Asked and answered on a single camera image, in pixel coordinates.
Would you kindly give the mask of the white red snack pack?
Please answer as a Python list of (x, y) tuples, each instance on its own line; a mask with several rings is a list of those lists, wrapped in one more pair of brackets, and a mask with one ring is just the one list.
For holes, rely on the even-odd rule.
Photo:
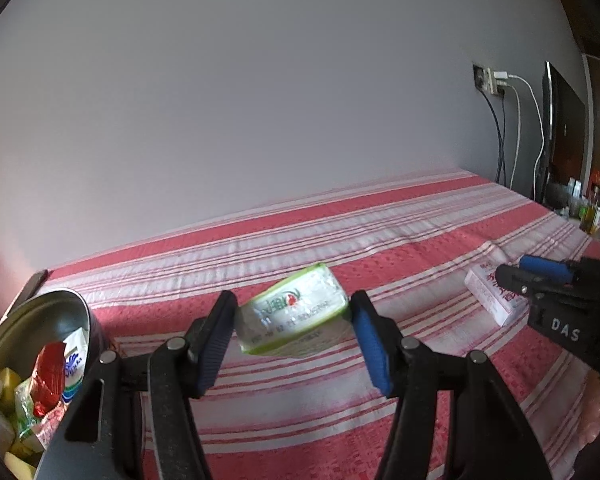
[(500, 286), (495, 276), (496, 266), (480, 263), (472, 266), (464, 279), (466, 288), (489, 312), (494, 322), (504, 327), (521, 318), (528, 310), (528, 301), (516, 292)]

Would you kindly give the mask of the red foil snack pack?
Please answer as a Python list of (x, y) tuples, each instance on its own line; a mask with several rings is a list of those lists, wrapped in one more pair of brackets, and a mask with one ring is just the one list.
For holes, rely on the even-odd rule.
[(65, 388), (65, 348), (63, 341), (46, 344), (36, 357), (30, 383), (33, 414), (42, 418), (60, 401)]

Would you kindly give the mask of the small green tissue pack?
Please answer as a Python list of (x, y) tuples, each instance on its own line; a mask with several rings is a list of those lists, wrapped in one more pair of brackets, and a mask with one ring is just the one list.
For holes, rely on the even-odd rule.
[(235, 332), (250, 356), (302, 359), (350, 335), (349, 297), (324, 263), (288, 276), (240, 306)]

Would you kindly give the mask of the bottles on desk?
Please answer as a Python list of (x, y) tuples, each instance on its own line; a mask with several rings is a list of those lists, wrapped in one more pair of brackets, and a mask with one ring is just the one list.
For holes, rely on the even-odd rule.
[(585, 188), (573, 178), (568, 184), (550, 183), (545, 201), (558, 216), (578, 222), (581, 231), (600, 241), (600, 172), (595, 170)]

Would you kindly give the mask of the green aloe tissue pack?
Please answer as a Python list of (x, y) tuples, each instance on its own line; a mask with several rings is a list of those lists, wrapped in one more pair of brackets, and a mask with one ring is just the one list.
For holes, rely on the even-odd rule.
[(48, 393), (33, 377), (25, 379), (15, 388), (16, 434), (18, 441), (30, 451), (42, 453), (58, 426), (57, 411), (60, 397)]

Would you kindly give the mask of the white blue pack in tin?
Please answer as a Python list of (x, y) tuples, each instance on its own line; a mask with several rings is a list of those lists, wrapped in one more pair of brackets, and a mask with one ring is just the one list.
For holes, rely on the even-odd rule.
[(65, 387), (61, 399), (69, 403), (83, 382), (86, 358), (88, 353), (87, 331), (77, 328), (65, 340)]

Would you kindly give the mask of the white paper pack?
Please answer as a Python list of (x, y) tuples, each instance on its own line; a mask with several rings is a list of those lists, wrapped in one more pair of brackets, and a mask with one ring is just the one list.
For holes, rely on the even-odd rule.
[(0, 457), (3, 458), (14, 443), (16, 434), (12, 423), (0, 411)]

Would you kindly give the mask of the red white striped bedspread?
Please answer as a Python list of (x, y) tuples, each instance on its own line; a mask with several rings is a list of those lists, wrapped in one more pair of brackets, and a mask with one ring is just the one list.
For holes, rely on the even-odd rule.
[[(155, 350), (224, 289), (247, 301), (312, 263), (363, 289), (405, 335), (461, 356), (480, 349), (506, 380), (552, 474), (570, 477), (586, 366), (524, 322), (500, 327), (465, 287), (476, 264), (525, 254), (600, 259), (600, 243), (532, 200), (464, 170), (351, 186), (232, 214), (62, 266), (47, 289), (79, 292), (128, 356)], [(193, 404), (217, 479), (370, 479), (394, 404), (353, 338), (303, 359), (227, 349)]]

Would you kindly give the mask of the black monitor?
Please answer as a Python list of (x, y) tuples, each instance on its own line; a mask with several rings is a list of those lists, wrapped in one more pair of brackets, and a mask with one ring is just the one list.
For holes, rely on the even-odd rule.
[(545, 150), (540, 162), (540, 199), (550, 209), (568, 205), (571, 181), (580, 181), (586, 139), (584, 102), (551, 63), (545, 62), (543, 128)]

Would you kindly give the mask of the round metal tin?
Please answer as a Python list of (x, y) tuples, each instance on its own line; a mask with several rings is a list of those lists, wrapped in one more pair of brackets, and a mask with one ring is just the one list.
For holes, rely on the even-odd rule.
[(138, 444), (122, 436), (135, 427), (137, 396), (124, 393), (122, 357), (109, 348), (105, 332), (84, 299), (69, 289), (26, 301), (0, 325), (0, 370), (30, 375), (46, 344), (87, 332), (85, 374), (79, 391), (50, 440), (39, 479), (139, 479)]

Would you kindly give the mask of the black smartphone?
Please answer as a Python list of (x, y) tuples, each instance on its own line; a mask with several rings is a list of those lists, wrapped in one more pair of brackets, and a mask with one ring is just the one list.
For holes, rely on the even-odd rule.
[(38, 290), (47, 280), (48, 274), (50, 274), (50, 272), (47, 270), (41, 270), (30, 276), (30, 278), (26, 281), (26, 284), (23, 285), (23, 288), (20, 290), (20, 292), (18, 292), (14, 300), (12, 300), (12, 303), (3, 313), (2, 317), (0, 318), (0, 324), (6, 321), (6, 318), (8, 318), (12, 311), (18, 309), (22, 304), (38, 293)]

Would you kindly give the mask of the wall power socket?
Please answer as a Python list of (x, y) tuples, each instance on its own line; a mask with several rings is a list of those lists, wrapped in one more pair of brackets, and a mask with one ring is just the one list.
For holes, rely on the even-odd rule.
[(475, 87), (490, 96), (501, 96), (508, 85), (508, 73), (505, 70), (492, 70), (490, 67), (474, 64), (472, 74)]

